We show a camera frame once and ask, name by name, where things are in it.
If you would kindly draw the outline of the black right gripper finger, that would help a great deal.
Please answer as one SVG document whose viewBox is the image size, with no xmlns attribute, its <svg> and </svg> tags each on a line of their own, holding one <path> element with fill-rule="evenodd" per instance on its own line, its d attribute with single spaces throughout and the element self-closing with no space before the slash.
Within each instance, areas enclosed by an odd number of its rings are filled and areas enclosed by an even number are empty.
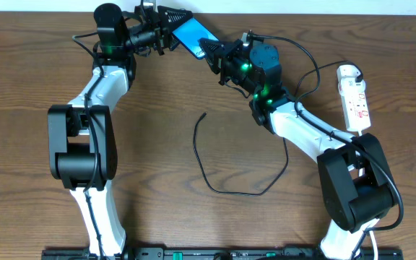
<svg viewBox="0 0 416 260">
<path fill-rule="evenodd" d="M 201 38 L 199 45 L 205 53 L 206 60 L 213 60 L 214 58 L 224 58 L 229 55 L 228 42 L 210 40 L 208 38 Z"/>
<path fill-rule="evenodd" d="M 222 59 L 217 57 L 206 57 L 206 61 L 214 74 L 219 74 L 222 68 Z"/>
</svg>

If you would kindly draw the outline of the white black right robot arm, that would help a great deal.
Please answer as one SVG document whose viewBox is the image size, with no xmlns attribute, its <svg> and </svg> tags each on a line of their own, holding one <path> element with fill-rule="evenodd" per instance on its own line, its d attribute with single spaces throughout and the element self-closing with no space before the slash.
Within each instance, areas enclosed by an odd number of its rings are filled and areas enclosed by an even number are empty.
<svg viewBox="0 0 416 260">
<path fill-rule="evenodd" d="M 393 207 L 403 208 L 378 139 L 367 132 L 365 81 L 351 61 L 337 62 L 337 89 L 347 128 L 340 131 L 308 112 L 302 97 L 282 83 L 279 53 L 269 37 L 246 33 L 233 42 L 201 38 L 201 50 L 220 84 L 243 94 L 253 118 L 292 142 L 318 166 L 324 206 L 331 218 L 317 248 L 284 252 L 284 259 L 398 259 L 398 251 L 363 248 Z"/>
</svg>

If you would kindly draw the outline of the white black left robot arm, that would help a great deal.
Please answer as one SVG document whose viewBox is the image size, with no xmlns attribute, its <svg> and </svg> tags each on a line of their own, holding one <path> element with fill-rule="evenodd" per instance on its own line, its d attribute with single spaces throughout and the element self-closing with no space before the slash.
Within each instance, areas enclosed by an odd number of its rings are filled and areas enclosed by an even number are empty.
<svg viewBox="0 0 416 260">
<path fill-rule="evenodd" d="M 113 198 L 118 155 L 111 114 L 136 77 L 137 56 L 159 55 L 180 43 L 173 32 L 189 10 L 141 3 L 126 12 L 112 3 L 93 14 L 98 38 L 93 47 L 72 40 L 92 57 L 92 77 L 66 105 L 48 109 L 49 165 L 76 200 L 90 237 L 85 249 L 46 249 L 42 259 L 133 259 Z"/>
</svg>

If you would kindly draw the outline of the white USB charger adapter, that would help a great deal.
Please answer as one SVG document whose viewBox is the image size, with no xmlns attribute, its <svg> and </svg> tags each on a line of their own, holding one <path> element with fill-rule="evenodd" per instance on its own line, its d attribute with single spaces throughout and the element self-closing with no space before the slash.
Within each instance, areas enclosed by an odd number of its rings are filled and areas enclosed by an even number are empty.
<svg viewBox="0 0 416 260">
<path fill-rule="evenodd" d="M 363 73 L 358 66 L 354 64 L 343 64 L 337 69 L 337 79 L 341 81 L 345 77 L 355 78 L 357 83 L 363 81 Z"/>
</svg>

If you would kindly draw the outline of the blue Samsung Galaxy smartphone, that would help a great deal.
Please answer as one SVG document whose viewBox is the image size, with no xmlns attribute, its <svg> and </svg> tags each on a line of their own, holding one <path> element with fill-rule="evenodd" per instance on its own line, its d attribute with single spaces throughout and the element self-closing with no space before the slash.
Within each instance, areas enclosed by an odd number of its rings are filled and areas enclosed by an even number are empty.
<svg viewBox="0 0 416 260">
<path fill-rule="evenodd" d="M 189 21 L 183 23 L 173 31 L 173 35 L 198 60 L 205 57 L 205 53 L 200 47 L 199 40 L 202 38 L 218 40 L 214 34 L 195 18 L 191 18 Z"/>
</svg>

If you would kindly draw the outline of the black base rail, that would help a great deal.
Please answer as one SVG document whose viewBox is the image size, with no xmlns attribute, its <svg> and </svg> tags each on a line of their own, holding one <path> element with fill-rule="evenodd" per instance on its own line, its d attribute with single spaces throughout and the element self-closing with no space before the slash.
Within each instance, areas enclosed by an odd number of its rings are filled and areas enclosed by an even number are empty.
<svg viewBox="0 0 416 260">
<path fill-rule="evenodd" d="M 89 249 L 48 249 L 41 253 L 42 260 L 61 259 L 128 259 L 128 260 L 252 260 L 252 259 L 328 259 L 317 248 L 287 246 L 269 249 L 164 249 L 157 247 L 125 249 L 114 256 L 103 256 L 90 253 Z M 362 248 L 355 259 L 374 259 L 374 252 Z M 378 259 L 402 260 L 404 255 L 400 249 L 379 249 Z"/>
</svg>

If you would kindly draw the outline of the white power strip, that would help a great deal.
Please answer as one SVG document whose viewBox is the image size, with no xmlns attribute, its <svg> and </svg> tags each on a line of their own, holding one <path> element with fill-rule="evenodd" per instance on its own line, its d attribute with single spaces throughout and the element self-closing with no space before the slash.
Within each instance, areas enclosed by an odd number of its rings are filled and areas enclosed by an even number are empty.
<svg viewBox="0 0 416 260">
<path fill-rule="evenodd" d="M 339 81 L 338 90 L 348 131 L 360 132 L 371 126 L 365 87 L 364 80 L 356 82 L 351 77 L 344 77 Z"/>
</svg>

